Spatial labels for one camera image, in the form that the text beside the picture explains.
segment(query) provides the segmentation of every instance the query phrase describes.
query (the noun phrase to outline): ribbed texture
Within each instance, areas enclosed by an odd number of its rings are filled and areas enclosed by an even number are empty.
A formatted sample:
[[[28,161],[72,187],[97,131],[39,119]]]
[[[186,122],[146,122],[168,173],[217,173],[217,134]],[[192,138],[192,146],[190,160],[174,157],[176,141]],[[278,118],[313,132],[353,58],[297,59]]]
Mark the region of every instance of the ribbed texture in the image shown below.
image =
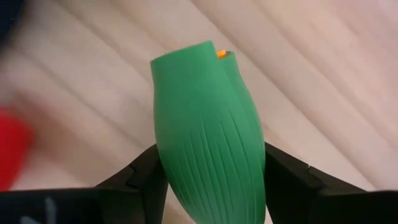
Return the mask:
[[[264,141],[233,53],[205,42],[151,67],[160,159],[184,209],[199,224],[264,223]]]

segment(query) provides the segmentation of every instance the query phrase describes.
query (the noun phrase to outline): red object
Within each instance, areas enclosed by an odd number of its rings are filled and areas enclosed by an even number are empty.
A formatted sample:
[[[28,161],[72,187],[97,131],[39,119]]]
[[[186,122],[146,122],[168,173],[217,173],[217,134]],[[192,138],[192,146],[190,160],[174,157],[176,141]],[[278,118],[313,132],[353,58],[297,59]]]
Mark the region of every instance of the red object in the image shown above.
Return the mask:
[[[31,140],[32,133],[24,123],[0,110],[0,191],[9,190],[17,179]]]

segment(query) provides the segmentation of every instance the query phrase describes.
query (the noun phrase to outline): light wooden floor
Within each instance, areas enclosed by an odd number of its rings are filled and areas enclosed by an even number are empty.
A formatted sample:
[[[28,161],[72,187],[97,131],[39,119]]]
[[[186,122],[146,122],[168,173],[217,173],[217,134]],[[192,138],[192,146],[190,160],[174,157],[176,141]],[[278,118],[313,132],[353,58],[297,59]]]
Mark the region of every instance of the light wooden floor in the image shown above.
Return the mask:
[[[0,60],[37,142],[15,189],[93,186],[155,143],[149,62],[233,50],[266,141],[398,189],[395,0],[33,0]],[[165,223],[188,223],[170,194]]]

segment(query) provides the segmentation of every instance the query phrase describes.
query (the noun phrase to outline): wooden surface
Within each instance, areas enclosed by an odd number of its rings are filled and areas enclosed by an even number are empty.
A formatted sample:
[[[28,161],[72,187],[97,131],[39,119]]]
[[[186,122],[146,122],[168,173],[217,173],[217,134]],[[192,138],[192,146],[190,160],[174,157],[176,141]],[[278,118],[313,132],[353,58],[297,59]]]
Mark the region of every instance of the wooden surface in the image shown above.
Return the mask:
[[[398,189],[395,0],[32,0],[0,60],[34,127],[15,189],[93,186],[155,143],[149,62],[235,51],[266,141],[367,190]],[[189,223],[170,194],[165,223]]]

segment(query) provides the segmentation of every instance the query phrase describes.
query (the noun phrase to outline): green pod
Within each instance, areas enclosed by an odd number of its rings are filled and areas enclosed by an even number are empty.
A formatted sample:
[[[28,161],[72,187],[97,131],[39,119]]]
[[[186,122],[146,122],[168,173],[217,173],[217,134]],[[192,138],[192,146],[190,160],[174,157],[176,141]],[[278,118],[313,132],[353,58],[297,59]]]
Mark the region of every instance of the green pod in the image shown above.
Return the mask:
[[[264,140],[234,54],[208,41],[150,65],[159,156],[183,208],[199,224],[264,223]]]

